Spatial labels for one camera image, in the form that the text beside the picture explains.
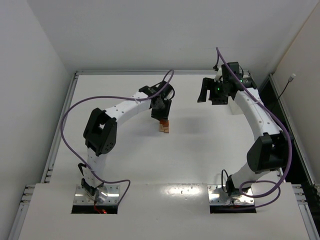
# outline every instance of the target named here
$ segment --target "white wall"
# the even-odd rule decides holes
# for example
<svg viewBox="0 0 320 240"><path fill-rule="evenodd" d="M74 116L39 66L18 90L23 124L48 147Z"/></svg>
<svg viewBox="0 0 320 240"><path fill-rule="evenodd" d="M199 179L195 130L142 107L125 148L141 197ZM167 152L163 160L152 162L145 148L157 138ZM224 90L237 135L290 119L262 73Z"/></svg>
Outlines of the white wall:
<svg viewBox="0 0 320 240"><path fill-rule="evenodd" d="M296 78L281 97L320 183L320 5L318 4L281 60L274 74L282 91L292 73Z"/></svg>
<svg viewBox="0 0 320 240"><path fill-rule="evenodd" d="M0 239L40 181L71 77L26 0L0 2Z"/></svg>
<svg viewBox="0 0 320 240"><path fill-rule="evenodd" d="M67 69L212 69L215 47L257 83L318 0L28 0Z"/></svg>

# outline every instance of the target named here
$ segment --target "purple hose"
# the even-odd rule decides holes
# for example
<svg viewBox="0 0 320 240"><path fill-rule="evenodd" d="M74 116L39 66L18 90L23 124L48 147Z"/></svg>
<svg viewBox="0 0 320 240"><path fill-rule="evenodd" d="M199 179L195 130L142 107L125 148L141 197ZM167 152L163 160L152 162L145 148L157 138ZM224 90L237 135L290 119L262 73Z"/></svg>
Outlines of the purple hose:
<svg viewBox="0 0 320 240"><path fill-rule="evenodd" d="M286 176L289 172L290 166L291 166L291 161L292 161L292 144L291 144L291 139L290 139L290 135L286 129L286 127L282 124L282 122L269 110L267 109L263 104L261 104L249 91L248 89L242 84L242 82L239 80L239 78L236 76L236 74L230 69L229 65L227 64L227 62L225 61L225 59L222 57L219 48L216 47L216 52L218 53L218 55L220 56L222 62L224 63L225 67L228 69L228 71L232 74L232 76L238 81L238 83L242 86L243 90L250 96L250 98L255 101L264 111L266 111L268 114L270 114L270 116L273 118L273 120L280 126L280 128L283 130L284 135L286 137L286 140L288 142L288 162L287 165L285 167L285 170L283 172L282 177L280 178L280 180L275 184L275 186L273 188L271 188L269 191L263 193L263 194L259 194L259 195L247 195L242 191L242 187L245 184L251 184L251 183L257 183L257 182L261 182L261 181L245 181L243 182L240 186L239 186L239 191L242 195L250 197L250 198L263 198L266 197L268 195L270 195L271 193L273 193L276 189L280 190L280 185L282 184L282 182L286 179Z"/></svg>
<svg viewBox="0 0 320 240"><path fill-rule="evenodd" d="M157 91L154 95L146 97L146 98L131 98L131 97L122 97L122 96L92 96L92 97L88 97L85 99L82 99L81 101L76 102L74 105L72 105L66 112L65 114L62 116L61 119L61 123L60 123L60 133L61 133L61 138L64 142L64 144L66 145L66 147L74 153L74 155L76 155L85 165L88 169L92 170L91 166L69 145L69 143L67 142L66 138L65 138L65 134L64 134L64 122L68 116L68 113L74 109L76 106L78 106L81 103L84 103L86 101L89 100L93 100L93 99L121 99L121 100L128 100L128 101L146 101L149 99L152 99L156 96L158 96L166 87L167 85L170 83L171 79L173 78L175 71L173 69L169 70L163 77L164 81L166 79L166 77L168 76L168 74L171 72L171 76L169 78L169 80L165 83L165 85L159 90ZM128 186L126 187L122 197L120 198L118 205L121 203L122 199L124 198L124 196L126 195L130 185L131 185L131 181L129 179L124 179L124 180L119 180L119 181L106 181L103 180L102 178L100 178L94 171L91 171L92 175L96 177L96 179L98 179L99 181L105 183L105 184L119 184L119 183L124 183L124 182L128 182Z"/></svg>

